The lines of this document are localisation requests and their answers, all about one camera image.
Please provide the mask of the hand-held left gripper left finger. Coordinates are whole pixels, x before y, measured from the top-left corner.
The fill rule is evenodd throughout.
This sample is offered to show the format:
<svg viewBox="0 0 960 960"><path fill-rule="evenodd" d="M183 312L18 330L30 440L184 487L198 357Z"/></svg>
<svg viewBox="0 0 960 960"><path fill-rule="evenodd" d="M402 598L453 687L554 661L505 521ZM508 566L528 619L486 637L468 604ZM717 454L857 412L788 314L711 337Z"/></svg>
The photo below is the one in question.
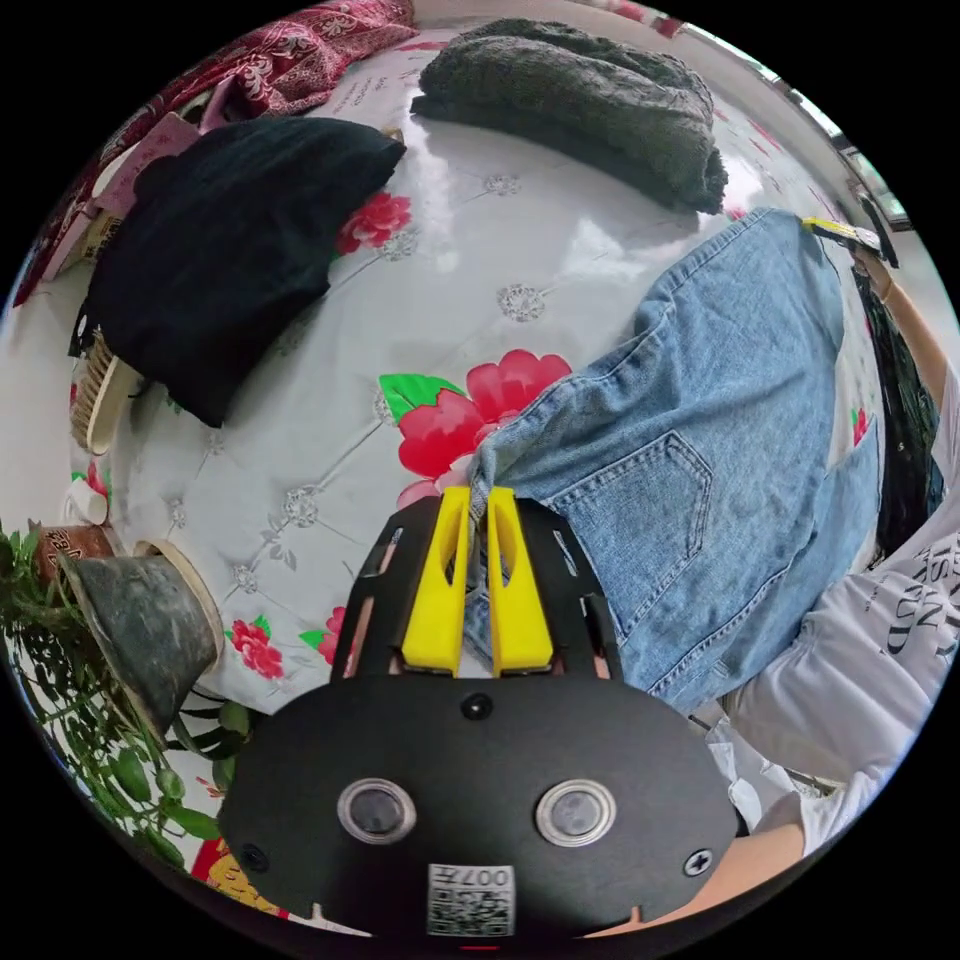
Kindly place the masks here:
<svg viewBox="0 0 960 960"><path fill-rule="evenodd" d="M463 642L469 563L469 502L465 486L449 486L433 498L438 510L401 645L412 671L455 673Z"/></svg>

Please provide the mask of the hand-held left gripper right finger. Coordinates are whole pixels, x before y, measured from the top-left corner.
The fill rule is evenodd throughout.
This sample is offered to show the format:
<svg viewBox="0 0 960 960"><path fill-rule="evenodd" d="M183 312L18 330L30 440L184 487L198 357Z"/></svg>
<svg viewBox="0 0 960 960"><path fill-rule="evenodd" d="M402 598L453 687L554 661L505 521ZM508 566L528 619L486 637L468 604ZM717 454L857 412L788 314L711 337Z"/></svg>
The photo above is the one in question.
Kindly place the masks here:
<svg viewBox="0 0 960 960"><path fill-rule="evenodd" d="M495 673L548 673L553 643L512 490L487 500L488 597Z"/></svg>

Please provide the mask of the person's right hand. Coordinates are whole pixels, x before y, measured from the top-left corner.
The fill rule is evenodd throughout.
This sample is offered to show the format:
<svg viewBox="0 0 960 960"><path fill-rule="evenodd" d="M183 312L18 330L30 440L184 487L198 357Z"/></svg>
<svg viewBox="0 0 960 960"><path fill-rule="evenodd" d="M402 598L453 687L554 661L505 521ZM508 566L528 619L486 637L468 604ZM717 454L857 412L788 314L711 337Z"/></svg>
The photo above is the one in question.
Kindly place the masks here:
<svg viewBox="0 0 960 960"><path fill-rule="evenodd" d="M854 251L854 258L857 269L867 277L880 303L886 305L896 287L895 279L887 267L878 256L862 248Z"/></svg>

